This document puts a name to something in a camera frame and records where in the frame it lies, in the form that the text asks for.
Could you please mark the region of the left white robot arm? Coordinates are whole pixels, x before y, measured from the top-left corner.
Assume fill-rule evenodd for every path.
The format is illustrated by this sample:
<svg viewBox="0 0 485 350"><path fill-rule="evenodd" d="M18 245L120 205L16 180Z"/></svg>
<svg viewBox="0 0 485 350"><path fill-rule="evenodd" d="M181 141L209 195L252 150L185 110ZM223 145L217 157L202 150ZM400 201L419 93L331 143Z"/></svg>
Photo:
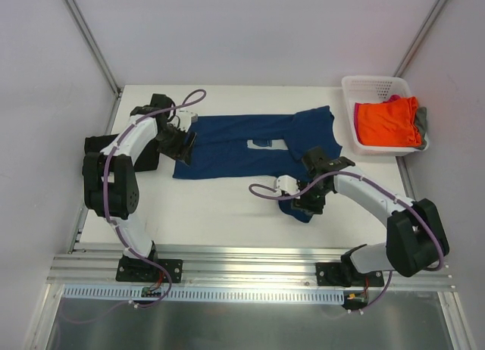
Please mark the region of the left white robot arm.
<svg viewBox="0 0 485 350"><path fill-rule="evenodd" d="M198 115L187 108L206 97L197 89L176 105L164 94L154 94L147 105L131 112L121 133L97 152L87 152L83 159L85 206L111 226L124 246L124 256L135 259L133 272L141 280L158 275L159 263L152 258L154 242L140 223L139 185L136 162L144 151L155 152L155 160L164 155L185 165L191 164L196 133L191 126Z"/></svg>

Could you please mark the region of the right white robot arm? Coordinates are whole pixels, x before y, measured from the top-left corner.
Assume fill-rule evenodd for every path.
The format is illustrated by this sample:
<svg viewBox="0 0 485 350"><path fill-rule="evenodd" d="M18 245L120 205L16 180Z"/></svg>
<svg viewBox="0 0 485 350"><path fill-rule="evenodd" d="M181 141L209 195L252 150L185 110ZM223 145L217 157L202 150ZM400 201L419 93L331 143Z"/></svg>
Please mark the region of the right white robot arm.
<svg viewBox="0 0 485 350"><path fill-rule="evenodd" d="M291 196L290 207L308 217L322 214L329 193L344 195L386 227L386 239L363 244L340 257L324 271L324 279L350 287L371 273L395 271L404 277L427 270L440 270L449 253L449 243L436 205L429 199L415 201L391 193L365 176L346 157L331 159L315 147L302 158L304 179L280 178L276 187Z"/></svg>

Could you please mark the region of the blue t shirt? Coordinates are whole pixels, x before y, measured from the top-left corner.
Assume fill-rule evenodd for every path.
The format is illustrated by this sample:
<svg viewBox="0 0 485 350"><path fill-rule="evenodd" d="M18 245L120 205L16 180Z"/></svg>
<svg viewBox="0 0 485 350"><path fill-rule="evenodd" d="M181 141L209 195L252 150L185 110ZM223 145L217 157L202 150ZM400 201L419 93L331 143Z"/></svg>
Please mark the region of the blue t shirt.
<svg viewBox="0 0 485 350"><path fill-rule="evenodd" d="M302 162L315 147L338 158L342 147L333 132L334 116L327 106L295 114L202 116L190 164L177 162L173 177L205 180L227 177L291 176L309 181Z"/></svg>

